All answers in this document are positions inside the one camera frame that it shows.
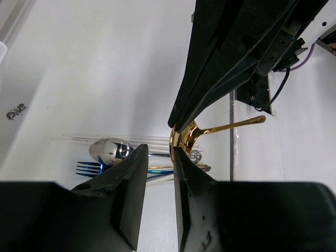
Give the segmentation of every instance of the gold utensil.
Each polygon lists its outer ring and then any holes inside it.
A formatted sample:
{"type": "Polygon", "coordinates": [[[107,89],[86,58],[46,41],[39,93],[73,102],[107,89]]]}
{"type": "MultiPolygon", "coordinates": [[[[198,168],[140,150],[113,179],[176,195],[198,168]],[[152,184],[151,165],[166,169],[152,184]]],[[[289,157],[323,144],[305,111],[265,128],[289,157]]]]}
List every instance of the gold utensil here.
{"type": "Polygon", "coordinates": [[[263,123],[266,121],[265,116],[259,116],[259,117],[254,117],[242,122],[236,122],[220,127],[214,127],[214,128],[209,128],[202,130],[200,129],[195,121],[192,121],[191,124],[185,128],[185,130],[182,131],[181,134],[175,131],[175,127],[173,127],[171,134],[170,134],[170,139],[169,139],[169,152],[170,152],[170,158],[172,162],[174,163],[174,155],[173,155],[173,148],[174,147],[181,147],[185,153],[190,153],[191,149],[193,148],[196,140],[198,137],[201,135],[205,134],[211,134],[223,130],[228,130],[232,129],[235,127],[240,127],[240,126],[245,126],[245,125],[251,125],[251,124],[258,124],[258,123],[263,123]]]}
{"type": "MultiPolygon", "coordinates": [[[[208,172],[211,170],[211,166],[208,166],[207,164],[197,164],[197,166],[204,172],[208,172]]],[[[174,168],[174,166],[168,165],[168,166],[149,167],[148,170],[167,169],[167,168],[174,168]]]]}

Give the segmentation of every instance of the white table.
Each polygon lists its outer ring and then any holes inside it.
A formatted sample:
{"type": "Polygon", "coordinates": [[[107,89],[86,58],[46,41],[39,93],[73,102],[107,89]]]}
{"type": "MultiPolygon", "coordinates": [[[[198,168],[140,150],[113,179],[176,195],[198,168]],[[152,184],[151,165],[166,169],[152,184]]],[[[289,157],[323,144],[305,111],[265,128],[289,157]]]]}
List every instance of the white table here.
{"type": "MultiPolygon", "coordinates": [[[[73,188],[87,145],[63,133],[168,136],[185,69],[194,0],[35,0],[8,40],[0,93],[1,180],[73,188]],[[6,111],[28,106],[8,121],[6,111]]],[[[228,97],[197,119],[229,123],[228,97]]],[[[210,175],[229,179],[229,132],[199,139],[210,175]]],[[[174,186],[146,188],[138,251],[177,251],[174,186]]]]}

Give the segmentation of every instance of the spoon bowl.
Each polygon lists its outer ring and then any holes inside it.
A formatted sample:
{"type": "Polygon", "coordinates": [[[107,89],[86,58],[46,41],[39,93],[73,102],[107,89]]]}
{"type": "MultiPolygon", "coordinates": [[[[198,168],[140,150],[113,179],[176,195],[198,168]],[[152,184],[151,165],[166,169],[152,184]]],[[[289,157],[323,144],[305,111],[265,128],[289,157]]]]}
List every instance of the spoon bowl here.
{"type": "MultiPolygon", "coordinates": [[[[116,165],[127,158],[134,148],[131,144],[123,139],[108,138],[100,139],[97,142],[90,145],[89,153],[91,157],[104,165],[116,165]]],[[[169,158],[169,153],[164,152],[149,152],[148,156],[169,158]]],[[[193,150],[188,153],[189,158],[197,164],[202,155],[198,150],[193,150]]]]}

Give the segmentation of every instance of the purple cable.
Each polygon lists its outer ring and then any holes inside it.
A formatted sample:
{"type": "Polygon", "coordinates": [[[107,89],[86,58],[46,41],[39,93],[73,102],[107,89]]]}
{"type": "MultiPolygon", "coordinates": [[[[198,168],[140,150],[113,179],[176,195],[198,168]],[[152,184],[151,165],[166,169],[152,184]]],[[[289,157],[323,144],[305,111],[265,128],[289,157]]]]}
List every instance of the purple cable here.
{"type": "Polygon", "coordinates": [[[294,70],[296,70],[296,69],[299,69],[299,68],[302,67],[305,63],[307,63],[307,61],[309,60],[310,56],[313,54],[314,47],[315,47],[315,43],[311,45],[311,47],[310,47],[310,51],[309,51],[307,57],[305,58],[305,60],[304,60],[301,64],[297,65],[296,67],[291,68],[291,69],[290,69],[291,72],[294,71],[294,70]]]}

